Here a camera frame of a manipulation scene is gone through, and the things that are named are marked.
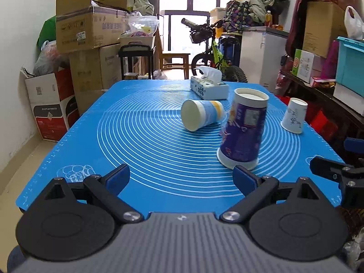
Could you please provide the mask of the white chest freezer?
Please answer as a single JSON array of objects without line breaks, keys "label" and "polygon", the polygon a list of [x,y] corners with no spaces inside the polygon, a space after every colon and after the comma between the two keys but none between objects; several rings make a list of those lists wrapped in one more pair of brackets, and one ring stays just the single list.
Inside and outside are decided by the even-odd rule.
[{"label": "white chest freezer", "polygon": [[259,84],[274,92],[286,54],[288,32],[268,27],[245,27],[241,38],[239,67],[249,83]]}]

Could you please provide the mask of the wooden chair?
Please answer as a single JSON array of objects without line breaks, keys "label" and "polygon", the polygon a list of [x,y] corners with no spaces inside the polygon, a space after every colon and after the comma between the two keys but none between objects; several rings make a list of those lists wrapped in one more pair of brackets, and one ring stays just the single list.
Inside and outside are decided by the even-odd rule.
[{"label": "wooden chair", "polygon": [[[155,68],[157,70],[176,70],[180,69],[184,72],[184,79],[189,80],[190,78],[190,53],[184,52],[172,52],[164,51],[162,46],[162,37],[159,33],[159,29],[154,34],[155,37]],[[182,63],[172,63],[173,59],[181,59]]]}]

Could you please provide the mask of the tall brown cardboard box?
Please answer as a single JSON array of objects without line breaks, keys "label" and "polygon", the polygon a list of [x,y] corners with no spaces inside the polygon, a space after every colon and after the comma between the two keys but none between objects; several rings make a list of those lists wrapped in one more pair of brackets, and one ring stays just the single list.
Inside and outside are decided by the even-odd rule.
[{"label": "tall brown cardboard box", "polygon": [[347,36],[344,14],[335,3],[309,2],[302,50],[327,58],[332,42]]}]

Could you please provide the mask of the blue yellow paper cup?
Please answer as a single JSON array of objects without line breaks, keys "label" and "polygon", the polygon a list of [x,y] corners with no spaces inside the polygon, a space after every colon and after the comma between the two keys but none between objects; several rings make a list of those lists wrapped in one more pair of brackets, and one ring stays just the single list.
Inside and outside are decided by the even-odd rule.
[{"label": "blue yellow paper cup", "polygon": [[224,116],[225,110],[219,101],[187,100],[181,107],[183,126],[190,132],[220,122]]}]

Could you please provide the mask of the lower cardboard box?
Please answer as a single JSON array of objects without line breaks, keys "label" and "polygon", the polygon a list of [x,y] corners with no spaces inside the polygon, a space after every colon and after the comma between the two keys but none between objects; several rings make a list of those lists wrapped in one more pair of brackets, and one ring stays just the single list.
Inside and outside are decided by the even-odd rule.
[{"label": "lower cardboard box", "polygon": [[84,114],[97,99],[121,81],[120,46],[113,44],[69,54],[75,99]]}]

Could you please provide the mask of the green white box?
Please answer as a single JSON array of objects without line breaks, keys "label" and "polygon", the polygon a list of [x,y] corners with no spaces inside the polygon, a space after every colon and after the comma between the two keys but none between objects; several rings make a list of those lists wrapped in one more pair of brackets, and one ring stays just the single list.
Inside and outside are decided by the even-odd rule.
[{"label": "green white box", "polygon": [[292,74],[298,77],[300,80],[309,83],[312,74],[314,58],[315,55],[311,52],[296,49],[291,71]]}]

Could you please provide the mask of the white paper cup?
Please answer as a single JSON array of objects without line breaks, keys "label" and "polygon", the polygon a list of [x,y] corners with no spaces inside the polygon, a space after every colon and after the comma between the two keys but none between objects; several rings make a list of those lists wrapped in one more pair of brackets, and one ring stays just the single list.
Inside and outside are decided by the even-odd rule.
[{"label": "white paper cup", "polygon": [[306,103],[306,101],[291,97],[281,121],[281,126],[289,132],[301,134],[303,132],[307,108],[308,103]]}]

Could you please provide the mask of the white red cardboard box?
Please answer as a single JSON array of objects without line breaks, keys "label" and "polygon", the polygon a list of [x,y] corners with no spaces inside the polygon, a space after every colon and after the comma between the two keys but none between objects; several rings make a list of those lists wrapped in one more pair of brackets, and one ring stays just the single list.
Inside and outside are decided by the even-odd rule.
[{"label": "white red cardboard box", "polygon": [[24,68],[31,110],[40,135],[47,141],[60,141],[80,117],[70,69],[34,76]]}]

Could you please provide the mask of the blue silicone mat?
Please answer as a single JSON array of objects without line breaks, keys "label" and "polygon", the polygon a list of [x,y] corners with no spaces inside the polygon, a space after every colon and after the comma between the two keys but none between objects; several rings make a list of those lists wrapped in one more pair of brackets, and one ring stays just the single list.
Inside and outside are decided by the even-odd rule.
[{"label": "blue silicone mat", "polygon": [[[303,133],[284,130],[286,105],[258,84],[229,83],[228,111],[236,88],[252,88],[269,96],[258,165],[253,173],[282,182],[310,177],[337,206],[341,192],[335,182],[312,175],[309,162],[318,155],[342,162],[308,124]],[[222,125],[196,132],[185,130],[180,116],[184,101],[199,98],[190,82],[121,81],[113,85],[68,130],[43,160],[15,201],[27,210],[54,178],[78,182],[91,174],[105,175],[120,164],[130,167],[130,182],[119,197],[143,215],[149,212],[215,212],[243,198],[232,170],[217,158]]]}]

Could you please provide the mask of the teal plastic bin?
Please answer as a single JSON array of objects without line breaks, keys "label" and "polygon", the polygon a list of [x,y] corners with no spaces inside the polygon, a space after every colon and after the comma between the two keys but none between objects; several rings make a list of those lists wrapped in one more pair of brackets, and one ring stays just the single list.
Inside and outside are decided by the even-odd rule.
[{"label": "teal plastic bin", "polygon": [[364,45],[363,40],[339,36],[339,54],[336,82],[364,96]]}]

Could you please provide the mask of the purple paper cup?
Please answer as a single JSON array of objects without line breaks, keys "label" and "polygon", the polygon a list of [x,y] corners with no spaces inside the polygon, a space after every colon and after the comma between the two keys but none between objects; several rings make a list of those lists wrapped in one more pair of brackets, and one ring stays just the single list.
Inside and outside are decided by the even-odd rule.
[{"label": "purple paper cup", "polygon": [[243,166],[248,170],[257,166],[268,100],[269,96],[259,90],[235,89],[217,150],[217,158],[223,166],[228,169]]}]

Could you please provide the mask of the white tissue box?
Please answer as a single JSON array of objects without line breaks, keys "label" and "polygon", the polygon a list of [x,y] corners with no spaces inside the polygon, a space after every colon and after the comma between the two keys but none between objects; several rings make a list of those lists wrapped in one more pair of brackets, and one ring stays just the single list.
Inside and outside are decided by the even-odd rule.
[{"label": "white tissue box", "polygon": [[196,76],[190,79],[190,88],[205,101],[228,99],[229,85],[223,82],[222,72],[218,69],[200,66],[195,70]]}]

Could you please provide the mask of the large top cardboard box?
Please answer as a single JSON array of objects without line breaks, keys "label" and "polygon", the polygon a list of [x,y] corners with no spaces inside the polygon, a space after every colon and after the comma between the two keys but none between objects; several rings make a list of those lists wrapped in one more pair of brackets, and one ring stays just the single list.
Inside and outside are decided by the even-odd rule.
[{"label": "large top cardboard box", "polygon": [[128,0],[56,0],[61,54],[115,44],[128,26]]}]

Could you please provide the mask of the green bicycle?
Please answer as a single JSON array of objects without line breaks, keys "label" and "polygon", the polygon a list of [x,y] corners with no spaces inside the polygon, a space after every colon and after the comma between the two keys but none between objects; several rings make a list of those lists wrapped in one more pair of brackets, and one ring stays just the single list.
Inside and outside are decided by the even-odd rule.
[{"label": "green bicycle", "polygon": [[202,75],[198,67],[207,66],[221,71],[223,81],[247,83],[247,77],[243,70],[233,65],[232,61],[220,51],[215,41],[217,29],[222,28],[225,21],[225,19],[220,19],[212,25],[208,23],[198,25],[186,18],[181,19],[181,23],[190,28],[190,38],[193,44],[212,40],[211,46],[206,51],[193,57],[191,62],[192,74],[194,76]]}]

